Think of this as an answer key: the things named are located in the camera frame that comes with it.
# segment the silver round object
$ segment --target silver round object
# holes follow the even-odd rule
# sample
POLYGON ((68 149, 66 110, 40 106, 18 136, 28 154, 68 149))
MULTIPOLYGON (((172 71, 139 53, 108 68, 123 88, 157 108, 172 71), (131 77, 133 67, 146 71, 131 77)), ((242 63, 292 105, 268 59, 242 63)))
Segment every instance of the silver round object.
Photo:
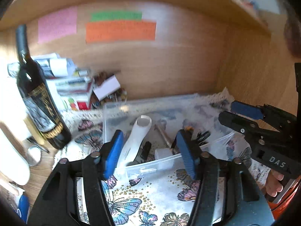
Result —
POLYGON ((29 166, 34 167, 40 163, 42 152, 36 145, 30 146, 25 153, 26 161, 29 166))
POLYGON ((203 158, 209 158, 209 157, 210 157, 210 154, 209 154, 208 152, 204 151, 204 152, 201 153, 201 156, 202 156, 203 158))
POLYGON ((100 153, 98 151, 94 151, 91 153, 91 157, 93 157, 93 158, 97 158, 99 156, 100 156, 100 153))
POLYGON ((234 163, 240 165, 242 164, 242 161, 240 160, 240 158, 234 158, 234 163))
POLYGON ((67 158, 61 158, 61 160, 59 161, 60 164, 66 164, 68 161, 67 158))
POLYGON ((261 144, 261 145, 264 145, 264 141, 262 139, 258 140, 258 142, 261 144))

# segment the orange sticky note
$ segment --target orange sticky note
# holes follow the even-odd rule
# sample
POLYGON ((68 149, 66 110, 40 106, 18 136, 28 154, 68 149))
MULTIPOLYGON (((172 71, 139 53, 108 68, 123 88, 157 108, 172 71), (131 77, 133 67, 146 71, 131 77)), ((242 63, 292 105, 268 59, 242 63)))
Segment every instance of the orange sticky note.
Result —
POLYGON ((86 24, 86 42, 155 40, 156 22, 137 20, 98 21, 86 24))

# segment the wine bottle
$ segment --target wine bottle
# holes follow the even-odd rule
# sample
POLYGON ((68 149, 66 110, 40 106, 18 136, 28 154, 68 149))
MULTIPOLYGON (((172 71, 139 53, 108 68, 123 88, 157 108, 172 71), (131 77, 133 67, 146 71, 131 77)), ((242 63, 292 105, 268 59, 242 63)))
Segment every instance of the wine bottle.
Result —
POLYGON ((41 66, 29 54, 26 25, 16 29, 17 52, 20 68, 17 75, 17 86, 42 137, 56 149, 62 149, 71 141, 71 133, 58 112, 41 66))

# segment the blue gripper pad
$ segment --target blue gripper pad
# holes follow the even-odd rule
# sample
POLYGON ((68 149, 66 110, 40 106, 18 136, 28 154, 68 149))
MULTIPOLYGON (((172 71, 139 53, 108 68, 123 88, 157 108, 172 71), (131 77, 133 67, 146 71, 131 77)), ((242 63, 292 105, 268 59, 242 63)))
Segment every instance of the blue gripper pad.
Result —
POLYGON ((196 143, 187 139, 183 129, 179 130, 177 133, 176 144, 182 155, 186 172, 192 179, 198 179, 201 149, 196 143))
POLYGON ((231 104, 231 112, 250 117, 253 120, 263 119, 263 113, 260 108, 239 101, 234 101, 231 104))
POLYGON ((104 161, 103 177, 108 179, 113 175, 123 147, 123 132, 116 130, 112 140, 100 149, 101 160, 104 161))

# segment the bolt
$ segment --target bolt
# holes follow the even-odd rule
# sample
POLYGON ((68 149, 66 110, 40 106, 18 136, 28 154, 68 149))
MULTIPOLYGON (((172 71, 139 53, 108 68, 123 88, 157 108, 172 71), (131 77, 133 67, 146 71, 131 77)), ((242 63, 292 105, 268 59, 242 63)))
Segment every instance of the bolt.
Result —
POLYGON ((93 158, 97 158, 99 156, 100 156, 100 153, 97 152, 97 151, 94 151, 94 152, 91 153, 91 157, 93 157, 93 158))
POLYGON ((61 160, 59 161, 60 164, 66 164, 68 161, 67 158, 61 158, 61 160))
POLYGON ((242 162, 240 160, 240 158, 234 158, 234 163, 237 164, 237 165, 240 165, 242 162))
POLYGON ((204 152, 201 153, 201 156, 202 156, 203 158, 209 158, 209 157, 210 157, 210 154, 209 154, 208 152, 204 151, 204 152))
POLYGON ((264 141, 262 139, 258 140, 261 145, 264 145, 264 141))

